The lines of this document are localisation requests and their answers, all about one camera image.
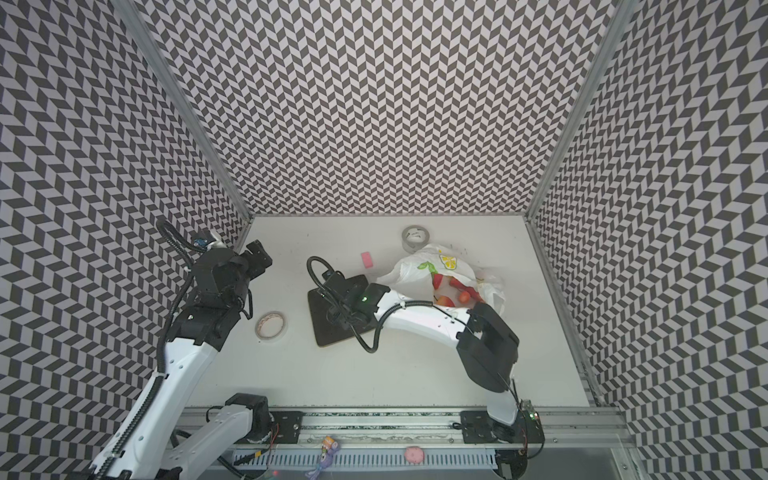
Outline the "white plastic bag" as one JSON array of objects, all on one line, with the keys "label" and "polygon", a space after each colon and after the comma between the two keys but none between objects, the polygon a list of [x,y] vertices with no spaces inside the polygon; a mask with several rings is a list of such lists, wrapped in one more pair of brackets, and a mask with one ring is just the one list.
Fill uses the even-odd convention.
[{"label": "white plastic bag", "polygon": [[[444,275],[439,290],[432,286],[432,273]],[[490,270],[483,270],[462,259],[448,247],[430,243],[421,250],[398,260],[393,269],[376,279],[379,284],[417,300],[450,296],[457,307],[471,308],[483,302],[497,313],[505,311],[504,284]]]}]

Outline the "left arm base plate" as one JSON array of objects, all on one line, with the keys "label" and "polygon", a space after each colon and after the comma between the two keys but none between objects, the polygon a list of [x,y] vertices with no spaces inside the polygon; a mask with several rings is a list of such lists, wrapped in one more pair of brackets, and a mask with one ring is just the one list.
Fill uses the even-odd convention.
[{"label": "left arm base plate", "polygon": [[270,442],[277,445],[299,443],[304,412],[300,410],[273,410],[270,412]]}]

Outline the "peach fake apple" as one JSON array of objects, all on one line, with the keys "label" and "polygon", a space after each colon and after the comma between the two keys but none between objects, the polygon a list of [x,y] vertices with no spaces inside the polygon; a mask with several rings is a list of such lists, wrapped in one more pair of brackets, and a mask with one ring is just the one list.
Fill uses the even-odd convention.
[{"label": "peach fake apple", "polygon": [[456,308],[456,302],[448,295],[440,295],[435,298],[435,304],[440,307]]}]

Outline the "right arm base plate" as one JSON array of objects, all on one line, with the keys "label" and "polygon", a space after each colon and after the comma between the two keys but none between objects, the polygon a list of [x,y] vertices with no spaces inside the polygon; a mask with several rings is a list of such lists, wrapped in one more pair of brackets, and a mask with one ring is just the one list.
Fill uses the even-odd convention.
[{"label": "right arm base plate", "polygon": [[546,440],[540,422],[527,413],[518,413],[512,425],[505,425],[491,419],[484,410],[464,410],[454,427],[460,427],[465,444],[531,445]]}]

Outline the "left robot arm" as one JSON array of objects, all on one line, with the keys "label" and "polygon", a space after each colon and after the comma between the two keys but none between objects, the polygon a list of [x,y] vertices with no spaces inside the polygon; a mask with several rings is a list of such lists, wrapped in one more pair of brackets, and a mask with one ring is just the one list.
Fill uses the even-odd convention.
[{"label": "left robot arm", "polygon": [[188,275],[162,327],[149,383],[83,479],[196,479],[238,441],[261,443],[273,434],[267,398],[239,393],[212,421],[168,445],[229,334],[241,318],[252,318],[250,283],[273,260],[259,241],[237,252],[208,230],[188,240],[165,218],[156,228],[181,255]]}]

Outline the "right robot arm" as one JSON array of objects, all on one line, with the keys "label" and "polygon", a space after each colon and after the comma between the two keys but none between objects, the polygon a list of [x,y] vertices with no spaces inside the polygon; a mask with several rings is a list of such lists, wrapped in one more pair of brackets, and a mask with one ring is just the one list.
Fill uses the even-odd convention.
[{"label": "right robot arm", "polygon": [[412,299],[378,284],[344,276],[325,259],[306,261],[315,292],[328,306],[331,324],[349,332],[368,354],[379,350],[386,329],[413,333],[454,349],[467,377],[487,393],[488,429],[503,443],[544,438],[540,418],[523,409],[513,370],[519,359],[519,337],[486,303],[470,308],[439,306]]}]

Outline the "red fake strawberry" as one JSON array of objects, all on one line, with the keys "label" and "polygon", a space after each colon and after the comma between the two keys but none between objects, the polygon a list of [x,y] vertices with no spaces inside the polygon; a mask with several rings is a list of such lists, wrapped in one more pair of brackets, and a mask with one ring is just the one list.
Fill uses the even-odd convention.
[{"label": "red fake strawberry", "polygon": [[440,273],[432,273],[432,286],[434,290],[439,290],[443,282],[444,275]]}]

